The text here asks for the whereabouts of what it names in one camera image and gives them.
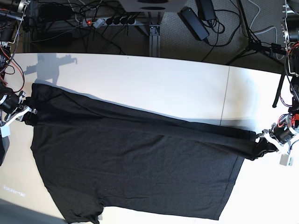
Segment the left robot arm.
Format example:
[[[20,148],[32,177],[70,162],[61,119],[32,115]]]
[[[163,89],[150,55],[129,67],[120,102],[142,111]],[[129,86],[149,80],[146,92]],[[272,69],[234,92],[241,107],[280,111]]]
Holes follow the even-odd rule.
[[[288,113],[281,115],[277,123],[272,124],[270,129],[265,129],[258,134],[260,146],[255,149],[252,160],[269,152],[282,151],[285,144],[289,144],[286,153],[289,158],[295,144],[292,143],[292,139],[299,136],[299,2],[297,0],[284,1],[281,29],[285,42],[284,71],[272,106],[276,107],[280,100],[288,107]],[[286,104],[281,97],[285,78],[288,79],[290,85],[291,105]]]

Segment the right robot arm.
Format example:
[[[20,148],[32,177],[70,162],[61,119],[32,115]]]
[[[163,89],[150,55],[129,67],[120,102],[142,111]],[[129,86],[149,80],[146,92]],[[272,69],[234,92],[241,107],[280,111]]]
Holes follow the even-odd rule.
[[[19,45],[21,25],[25,21],[29,0],[2,0],[0,2],[0,118],[1,129],[9,127],[15,121],[22,121],[27,113],[36,113],[35,109],[23,104],[26,94],[23,91],[25,75],[14,56]],[[19,71],[22,86],[19,90],[8,87],[5,75]]]

